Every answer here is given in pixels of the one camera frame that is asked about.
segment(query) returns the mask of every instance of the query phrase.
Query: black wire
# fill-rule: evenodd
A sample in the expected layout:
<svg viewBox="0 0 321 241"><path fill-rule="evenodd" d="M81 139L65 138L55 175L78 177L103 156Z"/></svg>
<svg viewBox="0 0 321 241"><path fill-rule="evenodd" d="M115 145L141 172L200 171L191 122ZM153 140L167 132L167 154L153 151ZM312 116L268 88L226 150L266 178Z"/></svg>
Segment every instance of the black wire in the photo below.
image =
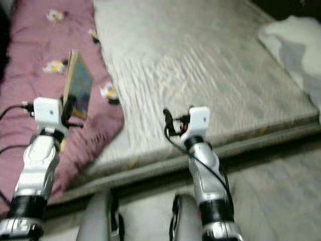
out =
<svg viewBox="0 0 321 241"><path fill-rule="evenodd" d="M198 161L200 164L202 164L210 173L212 173L219 181L220 183L223 185L226 194L227 194L227 198L228 198L228 202L230 204L230 208L232 210L232 213L234 215L234 204L233 204L233 199L232 199L232 195L229 189L229 183L228 183L228 178L226 176L225 173L223 173L224 179L226 184L222 181L222 179L211 169L209 168L206 164L204 164L202 161L200 161L200 159L198 159L197 157L195 157L193 154L189 153L188 151L184 150L183 148L181 148L179 145L177 145L176 143L174 143L168 136L167 134L167 127L165 127L164 129L164 135L166 137L166 139L173 144L176 148L178 148L181 152L183 152L184 154L188 155L190 158L194 158L196 161Z"/></svg>
<svg viewBox="0 0 321 241"><path fill-rule="evenodd" d="M6 114L9 110L11 110L11 109L13 109L13 108L23 108L23 106L20 105L20 104L19 104L19 105L9 106L7 109L4 110L4 112L1 113L1 115L0 115L0 121L1 121L1 119L5 116L5 114Z"/></svg>
<svg viewBox="0 0 321 241"><path fill-rule="evenodd" d="M213 151L213 147L212 147L211 143L209 143L209 142L206 142L206 143L210 146L211 150ZM227 175L226 175L226 172L225 172L225 165L222 162L220 162L220 164L221 165L220 165L219 171L224 176L224 180L225 180L227 189L230 190L229 179L227 178Z"/></svg>
<svg viewBox="0 0 321 241"><path fill-rule="evenodd" d="M26 148L28 145L15 145L15 146L8 146L6 148L3 148L2 150L0 150L0 155L5 152L6 150L9 150L11 148L19 148L19 147L23 147L23 148ZM0 190L0 198L4 201L4 203L10 207L11 206L11 202L6 198L6 196L1 192Z"/></svg>

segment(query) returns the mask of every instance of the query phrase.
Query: floor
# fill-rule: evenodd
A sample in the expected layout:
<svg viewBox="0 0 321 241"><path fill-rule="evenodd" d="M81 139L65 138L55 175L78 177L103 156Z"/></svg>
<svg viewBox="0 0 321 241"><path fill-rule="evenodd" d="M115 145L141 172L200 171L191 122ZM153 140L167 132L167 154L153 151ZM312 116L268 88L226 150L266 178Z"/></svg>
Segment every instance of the floor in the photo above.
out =
<svg viewBox="0 0 321 241"><path fill-rule="evenodd" d="M225 162L231 166L235 220L245 240L321 240L321 136ZM120 213L125 240L169 240L174 195L192 193L191 184L189 176L182 174L124 188ZM82 213L47 221L43 240L76 240Z"/></svg>

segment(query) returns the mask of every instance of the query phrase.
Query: pink bedsheet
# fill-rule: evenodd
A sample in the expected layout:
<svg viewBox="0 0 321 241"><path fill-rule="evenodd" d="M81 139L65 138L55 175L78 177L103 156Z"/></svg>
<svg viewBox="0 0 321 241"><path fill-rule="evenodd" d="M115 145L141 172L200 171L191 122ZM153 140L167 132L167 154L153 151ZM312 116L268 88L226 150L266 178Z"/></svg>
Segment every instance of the pink bedsheet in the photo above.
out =
<svg viewBox="0 0 321 241"><path fill-rule="evenodd" d="M67 12L64 22L49 22L50 10ZM65 74L46 74L42 68L52 60L68 58L78 49L91 70L95 82L84 129L70 129L65 150L55 173L52 197L61 194L70 181L121 130L124 118L120 104L112 105L100 95L100 87L111 81L100 54L100 45L88 34L95 29L91 0L20 0L12 20L7 66L0 93L0 111L38 96L59 98L63 94ZM8 113L0 123L0 149L28 144L36 132L36 123L21 110ZM0 156L0 190L11 199L23 168L23 148L10 149ZM0 213L6 211L0 202Z"/></svg>

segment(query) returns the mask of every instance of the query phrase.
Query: mattress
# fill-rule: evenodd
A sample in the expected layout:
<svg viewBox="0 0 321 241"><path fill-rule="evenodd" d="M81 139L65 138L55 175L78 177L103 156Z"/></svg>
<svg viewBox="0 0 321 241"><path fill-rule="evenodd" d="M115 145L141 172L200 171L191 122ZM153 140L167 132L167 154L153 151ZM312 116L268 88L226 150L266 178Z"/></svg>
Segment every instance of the mattress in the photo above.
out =
<svg viewBox="0 0 321 241"><path fill-rule="evenodd" d="M220 155L320 131L317 108L257 41L271 19L246 1L94 0L94 6L125 126L60 201L186 167L164 138L164 107L179 115L207 105L207 140Z"/></svg>

